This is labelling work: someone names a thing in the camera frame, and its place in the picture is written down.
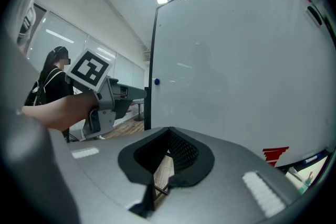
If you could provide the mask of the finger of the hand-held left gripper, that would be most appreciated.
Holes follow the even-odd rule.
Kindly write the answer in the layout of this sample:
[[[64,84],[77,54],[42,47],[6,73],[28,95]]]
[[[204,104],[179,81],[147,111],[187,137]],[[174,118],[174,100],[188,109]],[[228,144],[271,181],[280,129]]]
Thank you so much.
[[[144,99],[145,97],[146,91],[144,89],[117,84],[117,91],[114,93],[115,119],[123,118],[134,100]]]

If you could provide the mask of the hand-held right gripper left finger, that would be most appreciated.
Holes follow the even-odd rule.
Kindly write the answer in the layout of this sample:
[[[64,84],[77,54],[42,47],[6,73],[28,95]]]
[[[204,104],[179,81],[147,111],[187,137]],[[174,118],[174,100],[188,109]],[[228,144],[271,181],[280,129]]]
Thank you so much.
[[[130,182],[118,164],[120,151],[157,129],[107,140],[66,143],[51,129],[56,163],[77,205],[80,223],[170,223],[162,209],[147,218],[130,212],[146,187]]]

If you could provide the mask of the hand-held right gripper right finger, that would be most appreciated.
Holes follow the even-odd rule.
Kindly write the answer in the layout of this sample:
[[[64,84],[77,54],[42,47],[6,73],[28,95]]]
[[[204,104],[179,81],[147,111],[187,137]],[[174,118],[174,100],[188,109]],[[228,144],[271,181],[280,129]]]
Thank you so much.
[[[155,223],[261,223],[300,194],[285,175],[249,149],[179,129],[207,145],[214,166],[197,185],[173,188],[154,212]]]

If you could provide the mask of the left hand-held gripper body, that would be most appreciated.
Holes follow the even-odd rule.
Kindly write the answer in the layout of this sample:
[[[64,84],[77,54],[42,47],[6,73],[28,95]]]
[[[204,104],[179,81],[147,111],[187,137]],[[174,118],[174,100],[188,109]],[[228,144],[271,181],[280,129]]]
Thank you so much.
[[[71,63],[66,79],[83,93],[92,92],[98,105],[89,110],[82,128],[83,139],[104,135],[113,130],[116,113],[113,111],[118,99],[118,80],[108,75],[112,64],[90,49],[85,49]]]

